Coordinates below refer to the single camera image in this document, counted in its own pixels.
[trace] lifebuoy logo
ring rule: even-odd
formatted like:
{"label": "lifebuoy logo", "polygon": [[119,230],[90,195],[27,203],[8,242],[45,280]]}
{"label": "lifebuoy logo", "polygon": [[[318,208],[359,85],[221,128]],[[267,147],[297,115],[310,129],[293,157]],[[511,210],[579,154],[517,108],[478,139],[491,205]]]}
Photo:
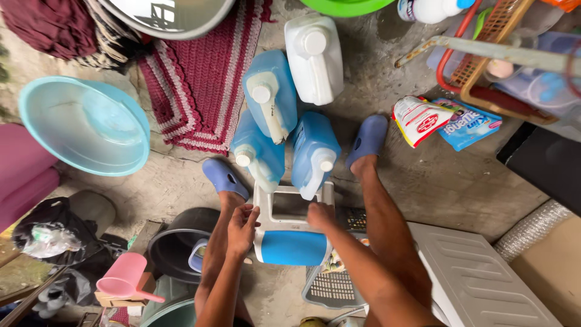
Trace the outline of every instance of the lifebuoy logo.
{"label": "lifebuoy logo", "polygon": [[437,122],[437,114],[431,115],[426,117],[419,125],[417,128],[418,133],[423,133],[427,130],[429,130],[432,126],[434,126]]}

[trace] blue plastic jerrycan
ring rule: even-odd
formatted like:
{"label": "blue plastic jerrycan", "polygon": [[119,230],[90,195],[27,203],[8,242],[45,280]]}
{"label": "blue plastic jerrycan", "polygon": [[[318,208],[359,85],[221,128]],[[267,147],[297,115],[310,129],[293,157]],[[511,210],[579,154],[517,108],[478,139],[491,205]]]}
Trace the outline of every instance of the blue plastic jerrycan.
{"label": "blue plastic jerrycan", "polygon": [[291,69],[280,50],[263,52],[252,60],[242,79],[246,102],[264,135],[282,144],[296,127],[296,90]]}
{"label": "blue plastic jerrycan", "polygon": [[341,155],[331,122],[320,113],[307,111],[291,138],[293,168],[290,180],[305,200],[312,200],[329,178]]}
{"label": "blue plastic jerrycan", "polygon": [[230,150],[266,193],[274,193],[285,173],[285,146],[260,131],[250,110],[242,113]]}

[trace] hand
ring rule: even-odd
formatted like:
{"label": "hand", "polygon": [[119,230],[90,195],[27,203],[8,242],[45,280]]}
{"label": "hand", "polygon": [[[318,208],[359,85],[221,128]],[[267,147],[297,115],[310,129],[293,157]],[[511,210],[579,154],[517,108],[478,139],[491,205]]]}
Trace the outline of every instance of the hand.
{"label": "hand", "polygon": [[228,224],[228,252],[243,256],[246,255],[254,241],[254,229],[260,226],[256,222],[260,215],[260,207],[252,209],[252,204],[243,204],[234,210]]}
{"label": "hand", "polygon": [[335,207],[324,203],[312,202],[307,213],[307,222],[314,228],[325,230],[330,226],[337,226]]}

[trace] white bottle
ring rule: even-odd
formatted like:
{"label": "white bottle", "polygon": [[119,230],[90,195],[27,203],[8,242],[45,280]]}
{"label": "white bottle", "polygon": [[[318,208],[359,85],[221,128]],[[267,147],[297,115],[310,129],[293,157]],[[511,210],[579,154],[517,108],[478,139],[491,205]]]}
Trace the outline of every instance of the white bottle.
{"label": "white bottle", "polygon": [[397,12],[407,22],[436,24],[470,8],[475,0],[399,0]]}
{"label": "white bottle", "polygon": [[325,105],[343,91],[343,59],[335,22],[318,13],[285,24],[286,55],[303,102]]}

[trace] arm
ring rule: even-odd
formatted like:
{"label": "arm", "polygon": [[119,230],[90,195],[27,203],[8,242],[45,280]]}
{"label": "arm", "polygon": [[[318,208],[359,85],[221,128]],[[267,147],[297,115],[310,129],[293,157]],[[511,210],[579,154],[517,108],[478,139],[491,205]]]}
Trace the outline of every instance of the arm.
{"label": "arm", "polygon": [[238,296],[242,263],[254,240],[254,227],[260,208],[247,211],[248,205],[236,208],[228,225],[228,249],[222,270],[216,279],[196,327],[231,326]]}
{"label": "arm", "polygon": [[373,308],[382,326],[442,326],[379,262],[370,248],[337,224],[333,207],[311,203],[307,220],[329,238],[353,283]]}

